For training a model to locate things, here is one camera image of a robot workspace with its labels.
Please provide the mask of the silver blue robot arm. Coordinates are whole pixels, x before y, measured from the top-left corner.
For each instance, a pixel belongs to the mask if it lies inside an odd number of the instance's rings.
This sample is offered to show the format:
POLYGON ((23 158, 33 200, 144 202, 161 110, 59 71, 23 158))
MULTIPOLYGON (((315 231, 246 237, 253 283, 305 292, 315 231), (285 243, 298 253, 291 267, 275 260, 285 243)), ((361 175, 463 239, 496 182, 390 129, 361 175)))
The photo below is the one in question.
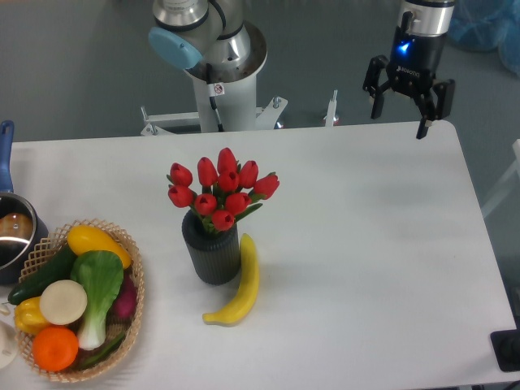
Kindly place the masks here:
MULTIPOLYGON (((257 106, 257 74, 267 60, 262 33, 243 16, 242 1, 155 1, 155 26, 148 40, 166 63, 193 81, 202 132, 237 132, 279 127, 287 100, 257 106)), ((451 113, 454 80, 436 70, 446 41, 453 1, 402 1, 391 54, 369 62, 362 88, 381 116, 388 90, 411 98, 421 119, 417 137, 451 113)))

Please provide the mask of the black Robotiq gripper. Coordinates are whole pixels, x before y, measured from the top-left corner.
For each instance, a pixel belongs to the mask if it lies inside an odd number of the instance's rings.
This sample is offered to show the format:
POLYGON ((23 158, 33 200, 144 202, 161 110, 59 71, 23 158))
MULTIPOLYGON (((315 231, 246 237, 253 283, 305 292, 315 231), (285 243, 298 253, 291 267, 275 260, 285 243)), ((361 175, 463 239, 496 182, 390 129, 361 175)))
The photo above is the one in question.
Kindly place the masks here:
POLYGON ((396 34, 390 59, 378 55, 370 60, 362 88, 372 99, 372 119, 381 116, 384 93, 388 89, 415 98, 422 116, 416 135, 418 140, 427 136, 434 121, 450 115, 455 80, 435 80, 446 37, 446 34, 433 37, 396 34), (388 81, 380 84, 383 70, 386 71, 388 81))

